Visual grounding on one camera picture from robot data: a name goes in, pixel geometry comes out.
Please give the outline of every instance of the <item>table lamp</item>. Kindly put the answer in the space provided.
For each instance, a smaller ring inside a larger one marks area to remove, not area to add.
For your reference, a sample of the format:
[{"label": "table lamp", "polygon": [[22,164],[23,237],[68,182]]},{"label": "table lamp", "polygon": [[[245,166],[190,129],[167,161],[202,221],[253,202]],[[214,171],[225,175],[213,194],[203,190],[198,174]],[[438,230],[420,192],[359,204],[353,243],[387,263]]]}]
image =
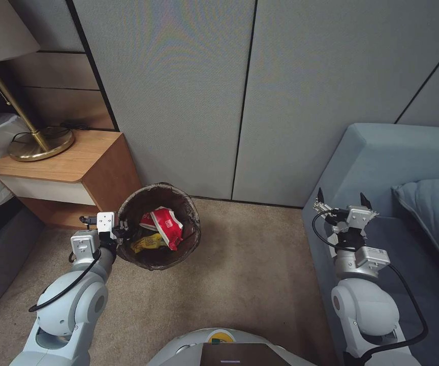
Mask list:
[{"label": "table lamp", "polygon": [[[7,0],[0,0],[0,61],[35,52],[39,44],[23,24]],[[29,132],[15,135],[8,146],[8,155],[19,161],[49,158],[69,148],[74,142],[72,131],[62,127],[38,130],[22,110],[18,101],[0,78],[0,94],[28,126]]]}]

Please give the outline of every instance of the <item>yellow snack bag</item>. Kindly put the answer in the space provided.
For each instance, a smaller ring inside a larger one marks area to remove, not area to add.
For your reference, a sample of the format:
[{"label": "yellow snack bag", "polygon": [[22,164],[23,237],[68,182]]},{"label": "yellow snack bag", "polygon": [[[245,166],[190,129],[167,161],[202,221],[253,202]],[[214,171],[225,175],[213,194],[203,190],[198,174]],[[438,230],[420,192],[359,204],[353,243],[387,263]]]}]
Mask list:
[{"label": "yellow snack bag", "polygon": [[130,245],[130,248],[135,253],[140,253],[144,249],[157,249],[161,246],[167,246],[165,241],[162,239],[162,236],[157,233],[151,236],[143,237]]}]

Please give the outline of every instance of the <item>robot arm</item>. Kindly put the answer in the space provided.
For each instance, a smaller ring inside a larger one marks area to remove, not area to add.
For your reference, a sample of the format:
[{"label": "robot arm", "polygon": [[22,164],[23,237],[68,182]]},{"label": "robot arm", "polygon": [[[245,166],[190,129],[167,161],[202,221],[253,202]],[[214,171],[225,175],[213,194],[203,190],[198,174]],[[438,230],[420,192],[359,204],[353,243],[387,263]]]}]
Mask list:
[{"label": "robot arm", "polygon": [[[428,333],[424,317],[402,275],[390,264],[386,251],[365,245],[365,226],[378,213],[361,193],[361,206],[332,209],[323,200],[321,188],[313,208],[318,212],[312,222],[316,235],[331,248],[335,272],[341,279],[331,291],[332,305],[341,320],[347,342],[344,362],[349,365],[419,365],[408,345]],[[333,234],[325,240],[315,222],[323,217]],[[423,324],[420,335],[407,341],[399,326],[399,310],[392,297],[374,283],[379,271],[389,266],[401,279]]]},{"label": "robot arm", "polygon": [[10,366],[89,365],[94,328],[108,301],[106,281],[116,258],[112,234],[114,212],[100,212],[97,230],[80,230],[71,238],[71,271],[42,293],[30,311],[37,319],[23,351]]}]

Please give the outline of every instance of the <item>trash can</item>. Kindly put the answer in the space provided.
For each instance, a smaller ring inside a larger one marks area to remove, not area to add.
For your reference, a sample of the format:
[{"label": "trash can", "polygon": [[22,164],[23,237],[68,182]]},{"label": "trash can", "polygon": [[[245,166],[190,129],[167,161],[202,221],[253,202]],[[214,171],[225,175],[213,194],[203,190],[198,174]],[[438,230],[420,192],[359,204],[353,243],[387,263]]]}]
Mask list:
[{"label": "trash can", "polygon": [[121,205],[118,220],[127,221],[133,241],[149,234],[141,234],[144,230],[139,226],[143,214],[163,206],[174,211],[175,217],[181,222],[182,241],[177,251],[168,247],[142,250],[135,253],[130,244],[132,240],[124,240],[118,246],[117,254],[124,260],[149,270],[167,269],[182,262],[199,245],[201,227],[199,215],[192,199],[183,191],[169,183],[152,184],[133,193]]}]

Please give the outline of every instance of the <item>trash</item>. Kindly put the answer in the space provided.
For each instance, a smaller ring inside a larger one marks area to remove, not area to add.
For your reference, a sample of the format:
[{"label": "trash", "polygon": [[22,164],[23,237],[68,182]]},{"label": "trash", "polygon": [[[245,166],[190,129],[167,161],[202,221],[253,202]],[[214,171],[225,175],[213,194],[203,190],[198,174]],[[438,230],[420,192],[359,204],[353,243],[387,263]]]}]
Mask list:
[{"label": "trash", "polygon": [[143,237],[130,245],[130,248],[135,253],[140,253],[144,249],[158,249],[159,247],[167,246],[162,236],[157,233],[151,236]]},{"label": "trash", "polygon": [[155,227],[168,247],[174,251],[182,240],[182,224],[175,218],[174,211],[159,207],[150,213]]},{"label": "trash", "polygon": [[143,214],[139,225],[148,230],[158,231],[149,212]]}]

